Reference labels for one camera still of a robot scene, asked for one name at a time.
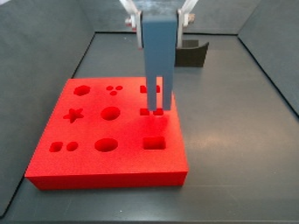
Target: red foam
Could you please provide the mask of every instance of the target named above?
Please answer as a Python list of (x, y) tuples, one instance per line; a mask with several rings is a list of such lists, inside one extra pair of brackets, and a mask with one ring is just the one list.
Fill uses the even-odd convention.
[(23, 175), (38, 189), (182, 185), (174, 100), (169, 111), (148, 111), (144, 85), (145, 78), (67, 80)]

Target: gray floor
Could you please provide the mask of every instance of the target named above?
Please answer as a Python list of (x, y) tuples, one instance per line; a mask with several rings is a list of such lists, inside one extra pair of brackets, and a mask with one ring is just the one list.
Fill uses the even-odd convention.
[[(185, 185), (39, 192), (25, 180), (5, 221), (299, 221), (297, 117), (237, 37), (188, 38), (209, 50), (173, 75)], [(141, 75), (134, 35), (98, 34), (74, 78)]]

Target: square hole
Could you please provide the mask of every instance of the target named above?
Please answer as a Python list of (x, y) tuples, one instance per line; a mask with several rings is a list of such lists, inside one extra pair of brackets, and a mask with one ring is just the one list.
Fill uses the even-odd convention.
[(144, 150), (164, 150), (165, 142), (162, 136), (144, 137)]
[(149, 116), (149, 110), (146, 108), (140, 108), (140, 116)]
[(164, 110), (161, 108), (157, 108), (156, 111), (153, 111), (154, 116), (161, 116), (164, 114)]

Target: small circular hole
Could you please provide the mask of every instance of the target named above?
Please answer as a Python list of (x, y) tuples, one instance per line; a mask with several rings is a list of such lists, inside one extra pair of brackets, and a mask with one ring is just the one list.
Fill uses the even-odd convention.
[(74, 151), (78, 148), (78, 144), (75, 142), (70, 142), (66, 145), (66, 151)]
[(94, 148), (97, 151), (107, 152), (117, 147), (117, 140), (113, 138), (101, 138), (94, 143)]
[(106, 90), (107, 90), (107, 91), (110, 91), (111, 89), (113, 89), (113, 87), (111, 87), (111, 86), (107, 86), (107, 87), (106, 87)]
[(99, 112), (99, 116), (106, 121), (111, 121), (120, 116), (120, 110), (115, 107), (103, 108)]
[(122, 87), (121, 86), (115, 86), (115, 90), (121, 90), (122, 89)]
[(62, 142), (54, 142), (50, 144), (49, 152), (57, 152), (61, 150)]
[(111, 91), (109, 94), (110, 95), (115, 95), (117, 94), (117, 91)]

